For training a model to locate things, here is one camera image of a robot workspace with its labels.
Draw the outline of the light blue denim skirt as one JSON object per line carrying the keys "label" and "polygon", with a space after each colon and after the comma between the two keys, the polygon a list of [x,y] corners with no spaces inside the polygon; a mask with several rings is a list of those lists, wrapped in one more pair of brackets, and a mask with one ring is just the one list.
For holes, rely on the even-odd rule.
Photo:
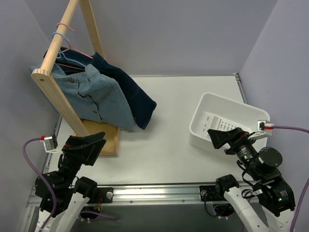
{"label": "light blue denim skirt", "polygon": [[135,128],[135,119],[118,82],[101,74],[93,65],[87,65],[83,72],[67,75],[55,64],[51,75],[79,118],[125,130]]}

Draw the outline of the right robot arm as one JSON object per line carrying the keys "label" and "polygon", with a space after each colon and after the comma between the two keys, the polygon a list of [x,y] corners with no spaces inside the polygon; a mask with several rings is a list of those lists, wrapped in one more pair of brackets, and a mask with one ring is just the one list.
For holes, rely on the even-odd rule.
{"label": "right robot arm", "polygon": [[208,134],[215,149],[229,145],[225,154],[236,155],[242,173],[255,182],[247,182],[251,187],[251,195],[247,196],[233,175],[219,177],[214,188],[216,197],[228,201],[249,232],[292,232],[295,197],[278,169],[282,155],[271,147],[260,151],[253,147],[256,140],[267,135],[239,127],[229,131],[209,129]]}

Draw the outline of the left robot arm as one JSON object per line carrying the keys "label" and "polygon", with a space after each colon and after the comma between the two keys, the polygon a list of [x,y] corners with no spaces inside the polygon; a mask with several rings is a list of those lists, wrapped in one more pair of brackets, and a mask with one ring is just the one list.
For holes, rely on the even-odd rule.
{"label": "left robot arm", "polygon": [[83,207],[97,198],[97,183],[77,173],[82,165],[95,164],[104,137],[104,132],[70,136],[61,149],[58,170],[37,177],[35,194],[42,200],[37,232],[69,232]]}

